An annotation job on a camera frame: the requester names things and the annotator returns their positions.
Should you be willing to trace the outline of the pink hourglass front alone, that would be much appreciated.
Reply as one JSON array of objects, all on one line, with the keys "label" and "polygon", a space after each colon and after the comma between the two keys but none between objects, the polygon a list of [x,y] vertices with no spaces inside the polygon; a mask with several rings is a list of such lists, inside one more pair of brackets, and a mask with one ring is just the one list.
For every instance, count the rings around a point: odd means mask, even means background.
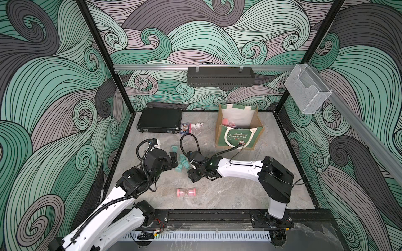
[{"label": "pink hourglass front alone", "polygon": [[184,197],[184,196],[195,197],[196,189],[195,188],[189,188],[189,189],[178,188],[177,189],[177,197],[180,198],[180,197]]}]

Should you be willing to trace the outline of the pink hourglass bag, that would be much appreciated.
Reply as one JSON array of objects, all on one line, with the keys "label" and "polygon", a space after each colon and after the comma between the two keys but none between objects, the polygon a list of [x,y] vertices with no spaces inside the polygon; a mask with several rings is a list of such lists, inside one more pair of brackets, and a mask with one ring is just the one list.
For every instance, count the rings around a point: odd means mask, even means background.
[{"label": "pink hourglass bag", "polygon": [[225,127],[230,127],[230,128],[236,128],[237,127],[234,123],[230,122],[229,119],[227,119],[227,118],[222,119],[222,125],[225,126]]}]

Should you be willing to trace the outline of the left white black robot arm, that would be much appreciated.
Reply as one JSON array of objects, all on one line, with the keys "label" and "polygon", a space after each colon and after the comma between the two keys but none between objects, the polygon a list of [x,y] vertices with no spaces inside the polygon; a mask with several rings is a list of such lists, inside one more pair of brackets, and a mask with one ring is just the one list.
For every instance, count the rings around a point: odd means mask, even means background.
[{"label": "left white black robot arm", "polygon": [[149,147],[139,166],[125,171],[106,199],[64,238],[49,244],[51,251],[106,251],[125,234],[153,224],[155,209],[135,200],[155,184],[162,172],[178,167],[178,155]]}]

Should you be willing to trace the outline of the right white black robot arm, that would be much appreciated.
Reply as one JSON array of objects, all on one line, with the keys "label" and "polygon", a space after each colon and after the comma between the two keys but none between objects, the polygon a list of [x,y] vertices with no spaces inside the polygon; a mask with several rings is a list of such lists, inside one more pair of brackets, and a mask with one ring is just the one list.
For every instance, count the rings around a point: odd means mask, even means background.
[{"label": "right white black robot arm", "polygon": [[187,172],[192,182],[203,177],[210,181],[234,177],[257,182],[270,199],[268,215],[265,217],[267,227],[286,230],[292,226],[290,220],[285,218],[285,210],[291,200],[294,175],[276,159],[266,156],[261,161],[232,161],[220,156],[207,158],[200,151],[189,151],[185,156],[192,166]]}]

